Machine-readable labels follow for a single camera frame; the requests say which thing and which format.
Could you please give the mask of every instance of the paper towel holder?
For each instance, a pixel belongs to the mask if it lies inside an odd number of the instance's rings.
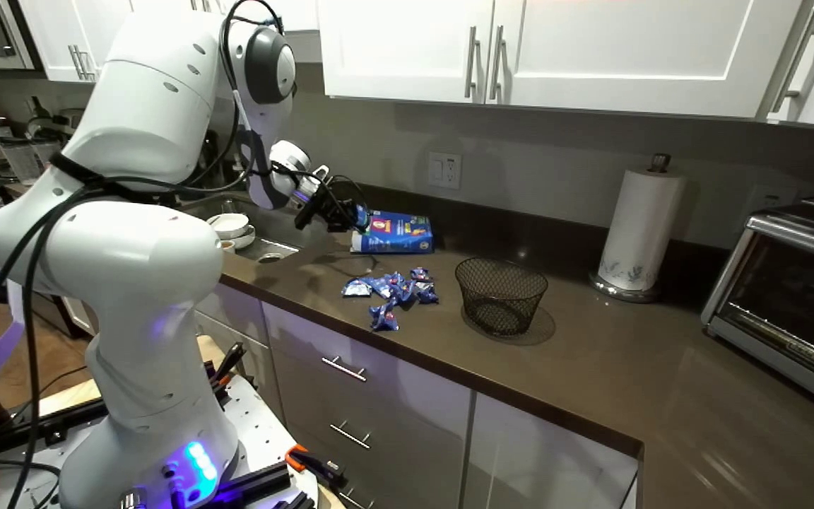
[[[624,290],[602,279],[601,276],[598,275],[598,271],[591,271],[591,273],[589,273],[589,281],[592,288],[604,293],[605,296],[624,300],[628,303],[653,303],[659,299],[659,294],[661,293],[658,283],[653,284],[649,290]]]

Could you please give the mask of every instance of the wooden floor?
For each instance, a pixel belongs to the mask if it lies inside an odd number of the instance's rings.
[[[8,306],[0,304],[0,335],[11,324]],[[36,352],[39,358],[40,387],[65,371],[83,366],[83,352],[87,348],[84,339],[69,339],[58,329],[39,317],[35,320]],[[14,354],[0,372],[0,400],[4,408],[12,409],[29,399],[30,378],[27,368],[27,345],[24,339],[14,349]],[[90,379],[90,373],[82,370],[52,385],[42,396],[77,385]]]

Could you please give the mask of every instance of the drawer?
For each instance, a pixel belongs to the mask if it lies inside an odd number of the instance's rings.
[[[345,467],[348,485],[341,490],[338,498],[349,509],[423,509],[424,503],[410,499],[410,492],[400,491],[388,486],[387,473],[379,466],[372,470],[351,464],[346,455],[322,440],[310,435],[298,426],[288,426],[288,432],[298,442],[319,457],[327,458]]]
[[[243,342],[247,353],[242,359],[246,373],[242,374],[253,377],[257,384],[259,396],[272,409],[278,420],[283,423],[285,421],[284,413],[281,409],[281,397],[278,396],[278,381],[275,378],[275,366],[269,348],[257,341],[253,341],[253,339],[240,332],[233,331],[233,329],[222,325],[222,323],[214,321],[201,312],[194,312],[194,321],[198,332],[211,336],[222,351],[228,351],[236,342]]]
[[[336,373],[314,373],[313,367],[284,352],[274,358],[288,424],[345,453],[346,464],[385,466],[388,484],[412,493],[427,507],[456,507],[462,435],[430,425],[379,395],[357,393]],[[468,410],[463,419],[466,429]]]
[[[381,397],[436,428],[466,438],[471,400],[466,387],[269,304],[263,309],[273,351],[304,361],[308,373],[329,374],[355,399]]]
[[[261,303],[246,293],[216,284],[216,289],[206,299],[200,300],[194,309],[261,344],[269,345]]]

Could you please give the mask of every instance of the kitchen sink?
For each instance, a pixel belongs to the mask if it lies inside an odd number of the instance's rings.
[[[186,203],[178,210],[204,221],[222,212],[245,213],[256,230],[256,240],[246,248],[238,249],[235,254],[261,264],[277,262],[329,235],[326,226],[319,221],[298,230],[294,228],[296,212],[290,209],[260,209],[243,193],[216,194]]]

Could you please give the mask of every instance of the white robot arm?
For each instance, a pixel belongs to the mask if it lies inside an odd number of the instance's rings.
[[[59,502],[68,509],[113,507],[130,489],[147,493],[148,507],[174,509],[176,498],[185,509],[199,507],[238,448],[201,368],[191,316],[222,270],[216,233],[165,207],[81,199],[88,188],[121,178],[109,189],[152,193],[164,190],[152,180],[187,178],[216,93],[228,94],[229,81],[243,126],[236,139],[252,168],[242,178],[253,201],[277,209],[293,200],[301,206],[298,228],[314,213],[330,228],[352,225],[324,183],[307,177],[302,151],[272,148],[290,113],[295,77],[283,36],[239,20],[226,31],[224,20],[198,12],[130,14],[71,141],[25,196],[0,209],[0,269],[46,218],[9,278],[26,284],[31,275],[36,291],[84,300],[100,319],[86,361],[109,416],[65,461]],[[48,219],[68,200],[78,205]],[[192,460],[191,447],[206,460]],[[165,479],[166,466],[172,479]]]

